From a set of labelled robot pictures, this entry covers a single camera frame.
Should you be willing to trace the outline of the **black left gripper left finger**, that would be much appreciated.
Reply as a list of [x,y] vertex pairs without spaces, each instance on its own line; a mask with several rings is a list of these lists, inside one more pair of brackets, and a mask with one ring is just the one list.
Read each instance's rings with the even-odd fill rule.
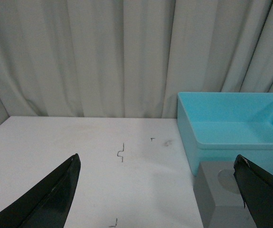
[[80,174],[74,154],[0,212],[0,228],[63,228]]

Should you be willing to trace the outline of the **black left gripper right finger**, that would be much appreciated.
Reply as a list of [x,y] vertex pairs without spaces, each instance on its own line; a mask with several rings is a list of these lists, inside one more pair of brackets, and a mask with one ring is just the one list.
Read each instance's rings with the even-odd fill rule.
[[234,162],[234,178],[258,228],[273,228],[273,175],[242,155]]

